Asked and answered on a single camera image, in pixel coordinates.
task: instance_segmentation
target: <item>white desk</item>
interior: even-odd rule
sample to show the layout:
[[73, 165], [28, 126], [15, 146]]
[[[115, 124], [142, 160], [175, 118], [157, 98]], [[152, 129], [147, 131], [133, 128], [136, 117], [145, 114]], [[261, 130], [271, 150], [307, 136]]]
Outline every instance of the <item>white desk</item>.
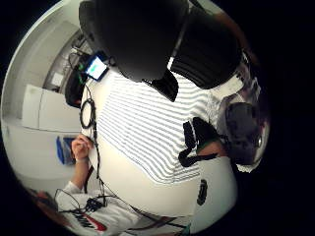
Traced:
[[[115, 74], [109, 71], [99, 83], [87, 82], [95, 102], [96, 120], [110, 94]], [[87, 94], [85, 89], [82, 101], [87, 98]], [[89, 107], [85, 110], [83, 117], [88, 123]], [[87, 136], [90, 134], [90, 130], [82, 132]], [[98, 136], [98, 143], [101, 158], [99, 176], [111, 191], [127, 204], [157, 215], [193, 214], [199, 192], [199, 178], [179, 184], [157, 184], [101, 136]], [[90, 160], [96, 169], [95, 149], [90, 152]]]

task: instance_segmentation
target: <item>black object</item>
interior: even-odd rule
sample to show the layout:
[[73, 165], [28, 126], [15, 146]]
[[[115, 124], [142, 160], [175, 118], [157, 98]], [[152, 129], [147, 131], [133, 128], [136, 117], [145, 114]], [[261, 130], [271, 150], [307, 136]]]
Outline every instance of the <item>black object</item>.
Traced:
[[[86, 109], [87, 105], [90, 106], [91, 108], [91, 114], [90, 114], [90, 120], [88, 124], [85, 124], [85, 122], [83, 121], [83, 112]], [[95, 124], [95, 102], [91, 99], [88, 98], [87, 100], [85, 100], [85, 102], [82, 104], [81, 107], [81, 112], [80, 112], [80, 123], [82, 128], [84, 129], [88, 129], [90, 128], [92, 125]]]
[[237, 38], [222, 23], [193, 7], [170, 70], [201, 89], [211, 89], [232, 77], [241, 59]]
[[169, 70], [165, 71], [161, 80], [155, 80], [152, 82], [143, 80], [143, 82], [156, 89], [160, 94], [164, 95], [170, 101], [174, 101], [176, 99], [178, 93], [178, 82]]
[[91, 0], [80, 4], [81, 29], [122, 75], [175, 100], [180, 74], [201, 89], [225, 83], [241, 59], [237, 38], [204, 10], [184, 0]]
[[80, 4], [79, 19], [94, 51], [126, 78], [151, 82], [162, 79], [187, 13], [184, 0], [92, 0]]
[[103, 203], [100, 203], [96, 199], [88, 199], [87, 200], [87, 204], [86, 204], [86, 210], [87, 211], [95, 212], [102, 207], [103, 207]]
[[228, 156], [237, 164], [251, 165], [262, 142], [260, 114], [247, 102], [230, 104], [218, 121], [218, 129], [225, 138]]
[[199, 117], [193, 118], [193, 129], [196, 134], [197, 149], [201, 149], [210, 142], [219, 139], [219, 135], [215, 127]]
[[217, 153], [210, 155], [196, 155], [189, 156], [188, 154], [192, 149], [197, 145], [197, 148], [203, 148], [208, 143], [215, 141], [219, 138], [219, 135], [216, 129], [206, 121], [202, 120], [199, 117], [193, 118], [193, 125], [190, 122], [185, 122], [183, 124], [185, 144], [187, 149], [181, 151], [178, 154], [178, 160], [180, 164], [184, 167], [189, 167], [201, 160], [209, 160], [217, 157]]
[[206, 198], [207, 198], [207, 190], [208, 190], [208, 184], [205, 179], [202, 179], [200, 181], [200, 189], [199, 189], [199, 194], [198, 194], [198, 199], [197, 199], [197, 204], [201, 206]]
[[101, 52], [95, 53], [87, 62], [84, 73], [89, 78], [100, 81], [108, 71], [107, 65], [104, 64], [105, 60], [107, 60], [106, 55]]
[[[90, 55], [84, 54], [80, 56], [79, 63], [85, 63], [90, 58]], [[68, 105], [80, 108], [82, 94], [85, 85], [80, 83], [79, 76], [82, 77], [83, 82], [87, 79], [87, 76], [79, 71], [79, 66], [75, 65], [65, 87], [65, 98]]]
[[194, 155], [188, 157], [188, 154], [190, 153], [191, 150], [192, 150], [191, 148], [187, 148], [181, 151], [178, 155], [178, 160], [183, 167], [189, 167], [195, 164], [197, 161], [210, 160], [217, 157], [217, 153], [213, 153], [210, 155]]

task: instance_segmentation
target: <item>blue object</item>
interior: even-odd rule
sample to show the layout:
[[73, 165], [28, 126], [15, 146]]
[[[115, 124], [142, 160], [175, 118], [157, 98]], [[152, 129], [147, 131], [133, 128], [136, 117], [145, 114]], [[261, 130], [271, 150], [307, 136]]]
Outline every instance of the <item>blue object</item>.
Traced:
[[63, 148], [61, 146], [60, 138], [59, 136], [56, 139], [56, 145], [57, 145], [57, 155], [59, 160], [61, 161], [62, 164], [65, 164], [65, 157], [63, 155]]

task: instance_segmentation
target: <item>cable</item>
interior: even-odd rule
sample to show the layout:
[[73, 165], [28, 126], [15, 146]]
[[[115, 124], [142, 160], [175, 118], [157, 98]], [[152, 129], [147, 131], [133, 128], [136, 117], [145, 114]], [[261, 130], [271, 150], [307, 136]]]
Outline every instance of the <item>cable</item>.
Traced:
[[[151, 221], [155, 222], [155, 223], [160, 223], [160, 220], [158, 219], [154, 219], [153, 217], [150, 217], [148, 215], [146, 215], [144, 212], [140, 211], [139, 209], [130, 206], [135, 212], [139, 213], [140, 215], [150, 219]], [[170, 223], [170, 222], [165, 222], [164, 224], [170, 225], [170, 226], [174, 226], [174, 227], [178, 227], [178, 228], [186, 228], [186, 226], [181, 225], [181, 224], [175, 224], [175, 223]]]
[[72, 69], [72, 70], [76, 70], [75, 68], [74, 68], [74, 66], [72, 65], [72, 62], [71, 62], [71, 55], [77, 55], [77, 56], [81, 56], [78, 52], [71, 52], [69, 55], [68, 55], [68, 63], [69, 63], [69, 65], [70, 65], [70, 68]]
[[[62, 192], [66, 195], [68, 195], [69, 197], [71, 197], [78, 206], [74, 206], [73, 209], [64, 209], [64, 210], [58, 210], [58, 212], [60, 213], [69, 213], [69, 212], [80, 212], [80, 213], [85, 213], [85, 212], [95, 212], [97, 211], [99, 208], [101, 207], [107, 207], [107, 201], [106, 198], [113, 198], [113, 199], [119, 199], [116, 196], [110, 196], [110, 195], [100, 195], [94, 198], [89, 198], [87, 200], [87, 204], [85, 205], [85, 207], [81, 207], [79, 202], [69, 193], [67, 193], [66, 191], [62, 190], [62, 189], [57, 189], [55, 192], [55, 196], [54, 196], [54, 201], [56, 202], [56, 197], [58, 192]], [[103, 198], [103, 203], [100, 203], [97, 199]]]

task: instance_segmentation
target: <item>wire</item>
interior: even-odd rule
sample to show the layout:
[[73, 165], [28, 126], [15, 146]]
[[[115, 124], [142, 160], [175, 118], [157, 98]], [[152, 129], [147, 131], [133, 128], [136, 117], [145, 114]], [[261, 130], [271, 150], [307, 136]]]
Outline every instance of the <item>wire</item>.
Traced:
[[[139, 209], [130, 206], [135, 212], [139, 213], [140, 215], [150, 219], [151, 221], [155, 222], [155, 223], [160, 223], [160, 221], [158, 219], [154, 219], [153, 217], [150, 217], [148, 215], [146, 215], [144, 212], [140, 211]], [[178, 227], [178, 228], [186, 228], [186, 226], [181, 225], [181, 224], [175, 224], [175, 223], [170, 223], [170, 222], [165, 222], [164, 224], [170, 225], [170, 226], [174, 226], [174, 227]]]
[[[56, 202], [56, 197], [58, 192], [62, 192], [66, 195], [68, 195], [70, 198], [72, 198], [78, 206], [74, 206], [73, 209], [63, 209], [63, 210], [58, 210], [58, 212], [60, 213], [69, 213], [69, 212], [78, 212], [80, 211], [81, 213], [85, 213], [85, 212], [94, 212], [96, 210], [98, 210], [101, 207], [106, 207], [107, 206], [107, 201], [106, 198], [113, 198], [113, 199], [119, 199], [116, 196], [110, 196], [110, 195], [100, 195], [94, 198], [89, 198], [87, 200], [87, 204], [85, 205], [85, 207], [81, 207], [79, 202], [69, 193], [67, 193], [66, 191], [62, 190], [62, 189], [57, 189], [55, 192], [55, 196], [54, 196], [54, 201]], [[103, 203], [100, 203], [97, 199], [103, 198]]]

